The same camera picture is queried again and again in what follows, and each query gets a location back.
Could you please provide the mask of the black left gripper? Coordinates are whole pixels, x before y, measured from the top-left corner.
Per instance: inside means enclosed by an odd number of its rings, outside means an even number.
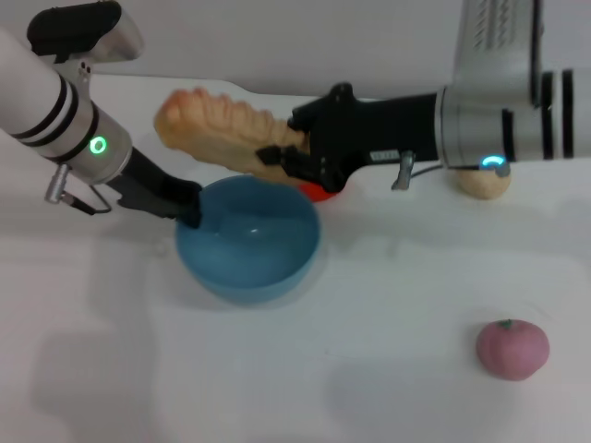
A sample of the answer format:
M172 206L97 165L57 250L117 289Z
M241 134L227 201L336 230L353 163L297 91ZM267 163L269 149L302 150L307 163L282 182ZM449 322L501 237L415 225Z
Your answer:
M136 148L120 174L107 185L119 194L117 203L125 209L177 218L191 228L200 226L202 186L166 173Z

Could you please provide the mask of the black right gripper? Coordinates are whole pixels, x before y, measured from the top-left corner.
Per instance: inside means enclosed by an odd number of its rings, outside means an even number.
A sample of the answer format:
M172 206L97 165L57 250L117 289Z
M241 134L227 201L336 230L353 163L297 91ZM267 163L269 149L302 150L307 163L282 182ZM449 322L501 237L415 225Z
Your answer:
M434 93L385 101L360 101L341 83L315 101L295 108L289 126L308 137L309 154L295 145L257 150L267 166L281 166L293 178L317 183L330 193L366 166L398 163L393 190L410 186L416 162L438 159Z

